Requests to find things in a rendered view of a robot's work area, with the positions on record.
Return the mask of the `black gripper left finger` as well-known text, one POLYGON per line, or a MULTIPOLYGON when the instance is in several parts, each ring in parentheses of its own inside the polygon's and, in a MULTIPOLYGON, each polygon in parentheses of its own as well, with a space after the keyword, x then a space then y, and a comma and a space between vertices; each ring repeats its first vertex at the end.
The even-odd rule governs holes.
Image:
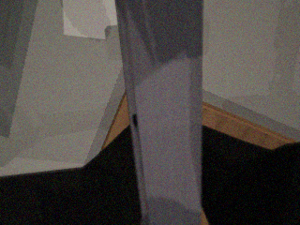
POLYGON ((141 225, 130 124, 83 167, 0 176, 0 225, 141 225))

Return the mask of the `brown wooden board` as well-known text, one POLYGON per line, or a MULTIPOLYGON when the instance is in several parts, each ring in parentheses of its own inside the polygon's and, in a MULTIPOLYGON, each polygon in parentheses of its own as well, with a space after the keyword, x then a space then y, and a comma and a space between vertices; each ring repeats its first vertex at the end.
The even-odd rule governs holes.
MULTIPOLYGON (((128 125, 128 101, 125 90, 100 152, 128 125)), ((202 125, 271 150, 286 143, 300 143, 206 102, 202 102, 202 125)))

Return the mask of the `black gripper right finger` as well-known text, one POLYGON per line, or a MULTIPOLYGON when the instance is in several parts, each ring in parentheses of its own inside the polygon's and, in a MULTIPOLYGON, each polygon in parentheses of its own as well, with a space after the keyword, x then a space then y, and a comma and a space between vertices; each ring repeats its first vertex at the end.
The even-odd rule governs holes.
POLYGON ((209 225, 299 225, 300 142, 271 150, 202 125, 201 206, 209 225))

